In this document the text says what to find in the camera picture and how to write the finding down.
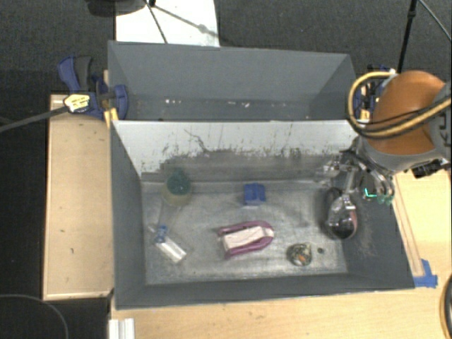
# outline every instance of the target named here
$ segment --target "bin floor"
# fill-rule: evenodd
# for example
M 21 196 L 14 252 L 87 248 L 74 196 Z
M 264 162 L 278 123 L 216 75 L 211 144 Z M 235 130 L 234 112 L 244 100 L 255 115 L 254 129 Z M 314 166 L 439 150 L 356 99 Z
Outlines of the bin floor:
M 192 182 L 191 200 L 170 227 L 169 237 L 188 252 L 174 264 L 153 244 L 154 234 L 148 229 L 157 224 L 163 184 L 142 181 L 147 285 L 347 272 L 341 242 L 321 227 L 326 187 L 312 180 L 260 181 L 266 188 L 266 202 L 248 207 L 245 183 L 249 182 Z M 270 223 L 274 240 L 261 251 L 226 260 L 218 228 L 252 220 Z M 312 262 L 299 267 L 287 260 L 286 251 L 303 242 L 311 243 Z

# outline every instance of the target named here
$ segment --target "blue block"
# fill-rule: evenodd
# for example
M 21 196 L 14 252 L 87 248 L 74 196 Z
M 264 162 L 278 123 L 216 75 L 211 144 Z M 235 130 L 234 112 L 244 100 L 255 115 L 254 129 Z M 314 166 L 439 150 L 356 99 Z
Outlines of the blue block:
M 266 189 L 263 184 L 244 185 L 245 205 L 259 206 L 266 201 Z
M 424 266 L 424 272 L 425 275 L 416 278 L 414 277 L 413 280 L 415 282 L 415 287 L 432 287 L 435 288 L 438 286 L 438 275 L 433 275 L 432 270 L 430 269 L 430 264 L 427 260 L 424 260 L 421 258 L 422 265 Z

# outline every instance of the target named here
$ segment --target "blue tape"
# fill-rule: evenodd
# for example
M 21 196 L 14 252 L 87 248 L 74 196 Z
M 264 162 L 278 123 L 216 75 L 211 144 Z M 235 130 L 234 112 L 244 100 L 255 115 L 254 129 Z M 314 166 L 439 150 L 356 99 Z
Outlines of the blue tape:
M 427 260 L 421 258 L 422 266 L 424 266 L 424 276 L 414 277 L 415 287 L 432 287 L 438 286 L 438 275 L 433 275 L 430 264 Z

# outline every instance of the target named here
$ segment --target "blue clamp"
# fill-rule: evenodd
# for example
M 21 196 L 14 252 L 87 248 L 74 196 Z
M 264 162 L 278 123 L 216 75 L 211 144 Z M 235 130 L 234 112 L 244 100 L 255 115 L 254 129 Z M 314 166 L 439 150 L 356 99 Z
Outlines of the blue clamp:
M 266 201 L 266 189 L 262 184 L 244 185 L 245 205 L 259 206 Z
M 438 275 L 433 275 L 430 264 L 427 260 L 421 258 L 422 266 L 424 266 L 424 276 L 414 277 L 415 287 L 432 287 L 438 286 Z
M 67 85 L 71 94 L 83 92 L 90 96 L 90 109 L 84 114 L 103 119 L 105 108 L 100 102 L 116 98 L 116 108 L 119 119 L 125 119 L 129 108 L 129 97 L 125 85 L 114 86 L 113 92 L 108 91 L 107 84 L 101 77 L 92 76 L 93 83 L 96 86 L 96 93 L 88 91 L 88 71 L 91 58 L 82 56 L 75 58 L 74 55 L 67 56 L 58 63 L 58 74 L 60 79 Z

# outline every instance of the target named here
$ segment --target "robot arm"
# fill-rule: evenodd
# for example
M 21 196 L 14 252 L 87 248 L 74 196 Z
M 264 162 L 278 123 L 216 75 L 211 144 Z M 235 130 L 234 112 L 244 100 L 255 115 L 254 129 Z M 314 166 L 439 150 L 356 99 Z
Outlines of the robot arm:
M 382 88 L 381 94 L 369 97 L 364 89 L 355 99 L 358 89 L 370 81 Z M 358 137 L 326 168 L 345 173 L 343 187 L 327 193 L 326 229 L 340 239 L 357 231 L 352 194 L 360 191 L 363 199 L 389 205 L 395 193 L 394 174 L 413 170 L 421 176 L 429 174 L 429 167 L 445 167 L 441 161 L 450 162 L 451 82 L 422 71 L 371 72 L 353 83 L 346 112 Z
M 351 95 L 365 77 L 355 82 Z M 407 71 L 390 77 L 367 124 L 360 124 L 351 108 L 349 97 L 348 119 L 359 134 L 357 154 L 386 174 L 451 160 L 450 82 Z

